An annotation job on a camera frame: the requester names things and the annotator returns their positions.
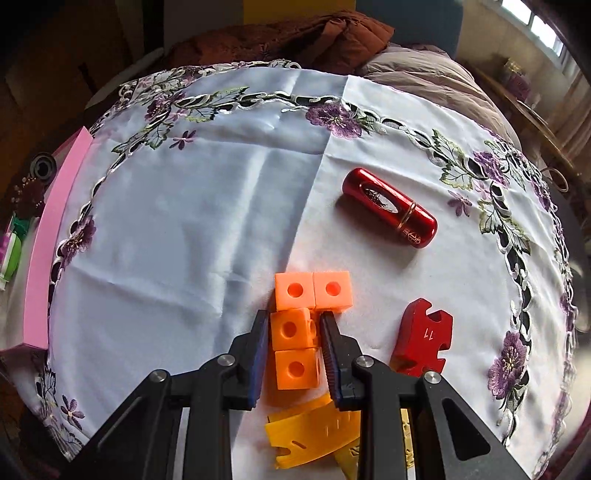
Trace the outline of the orange linked cube blocks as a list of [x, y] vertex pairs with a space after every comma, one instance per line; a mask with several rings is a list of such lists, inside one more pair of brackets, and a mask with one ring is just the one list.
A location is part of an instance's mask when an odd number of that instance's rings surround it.
[[318, 316], [353, 306], [349, 272], [283, 272], [274, 275], [276, 310], [270, 314], [271, 348], [280, 391], [320, 385]]

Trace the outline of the yellow-orange plastic shell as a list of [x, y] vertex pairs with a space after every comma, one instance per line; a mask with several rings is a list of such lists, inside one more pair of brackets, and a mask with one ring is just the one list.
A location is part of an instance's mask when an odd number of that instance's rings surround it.
[[276, 468], [291, 469], [334, 454], [360, 438], [360, 411], [341, 411], [329, 393], [267, 416]]

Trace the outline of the red puzzle piece block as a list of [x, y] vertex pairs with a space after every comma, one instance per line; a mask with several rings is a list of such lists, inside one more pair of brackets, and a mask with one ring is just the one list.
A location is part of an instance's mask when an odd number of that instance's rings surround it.
[[446, 360], [439, 352], [451, 348], [453, 316], [443, 310], [429, 313], [431, 307], [424, 298], [407, 306], [391, 357], [394, 371], [413, 377], [428, 371], [443, 372]]

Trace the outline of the red metal cylinder case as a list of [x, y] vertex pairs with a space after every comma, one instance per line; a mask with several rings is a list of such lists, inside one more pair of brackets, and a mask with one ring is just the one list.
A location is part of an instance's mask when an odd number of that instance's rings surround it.
[[438, 231], [436, 217], [405, 193], [363, 168], [349, 171], [342, 193], [377, 215], [403, 242], [427, 247]]

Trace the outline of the pale yellow perforated case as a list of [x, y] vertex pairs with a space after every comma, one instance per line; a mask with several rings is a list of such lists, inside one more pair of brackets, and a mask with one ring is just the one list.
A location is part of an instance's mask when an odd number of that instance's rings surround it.
[[[409, 410], [402, 408], [400, 410], [400, 413], [404, 432], [404, 448], [407, 478], [415, 480], [415, 456], [412, 442], [412, 430]], [[342, 447], [341, 449], [335, 451], [335, 461], [341, 468], [342, 473], [344, 473], [344, 475], [346, 476], [346, 479], [356, 480], [356, 477], [358, 477], [359, 455], [360, 439], [356, 439], [355, 441], [349, 443], [345, 447]]]

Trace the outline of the white floral embroidered tablecloth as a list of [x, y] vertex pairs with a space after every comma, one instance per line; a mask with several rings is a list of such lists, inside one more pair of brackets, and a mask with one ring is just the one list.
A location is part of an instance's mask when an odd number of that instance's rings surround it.
[[[72, 459], [153, 369], [228, 350], [278, 272], [346, 270], [342, 329], [388, 360], [423, 297], [454, 319], [445, 376], [532, 478], [569, 417], [562, 213], [510, 143], [418, 96], [284, 66], [168, 70], [92, 128], [60, 229], [40, 416]], [[367, 169], [438, 221], [416, 249], [342, 193]]]

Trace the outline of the pink-rimmed white tray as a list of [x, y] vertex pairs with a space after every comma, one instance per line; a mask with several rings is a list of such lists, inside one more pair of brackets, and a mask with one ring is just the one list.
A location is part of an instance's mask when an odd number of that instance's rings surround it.
[[49, 282], [64, 209], [79, 168], [92, 144], [86, 128], [72, 135], [56, 154], [63, 159], [39, 221], [22, 244], [13, 278], [1, 290], [1, 351], [48, 348]]

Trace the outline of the green white plastic gadget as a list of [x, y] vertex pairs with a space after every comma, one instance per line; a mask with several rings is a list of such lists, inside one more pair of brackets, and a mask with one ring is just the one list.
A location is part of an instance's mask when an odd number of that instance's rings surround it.
[[1, 236], [0, 289], [4, 291], [16, 272], [22, 253], [22, 244], [30, 226], [29, 220], [14, 215]]

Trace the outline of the pale pink pillow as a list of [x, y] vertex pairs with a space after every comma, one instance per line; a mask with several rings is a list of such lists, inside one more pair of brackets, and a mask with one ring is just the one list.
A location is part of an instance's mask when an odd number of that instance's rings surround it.
[[433, 45], [412, 48], [391, 43], [356, 71], [363, 78], [454, 110], [521, 149], [509, 120], [473, 75]]

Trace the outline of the wooden side desk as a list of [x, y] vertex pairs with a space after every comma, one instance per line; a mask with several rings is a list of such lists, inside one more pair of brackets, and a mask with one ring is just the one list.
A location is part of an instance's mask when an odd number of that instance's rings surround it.
[[501, 102], [500, 110], [508, 110], [511, 113], [510, 123], [516, 132], [530, 131], [536, 140], [540, 141], [541, 148], [551, 157], [550, 165], [557, 168], [567, 180], [580, 182], [581, 174], [575, 169], [571, 159], [563, 152], [558, 144], [556, 136], [536, 113], [523, 102], [520, 102], [501, 83], [487, 75], [478, 67], [469, 62], [465, 67], [473, 74], [477, 83], [488, 93], [498, 98]]

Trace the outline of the rust orange quilted jacket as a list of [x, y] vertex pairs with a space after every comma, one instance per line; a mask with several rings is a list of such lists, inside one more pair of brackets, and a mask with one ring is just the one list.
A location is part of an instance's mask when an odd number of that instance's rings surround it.
[[171, 47], [169, 68], [286, 59], [305, 69], [353, 74], [386, 49], [394, 27], [363, 13], [329, 15], [271, 24], [228, 26]]

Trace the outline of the purple box on desk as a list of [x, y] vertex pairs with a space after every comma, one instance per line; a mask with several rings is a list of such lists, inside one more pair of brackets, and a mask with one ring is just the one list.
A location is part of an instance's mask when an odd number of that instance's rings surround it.
[[516, 99], [525, 102], [531, 92], [529, 80], [521, 68], [513, 59], [508, 58], [503, 64], [500, 73], [501, 84]]

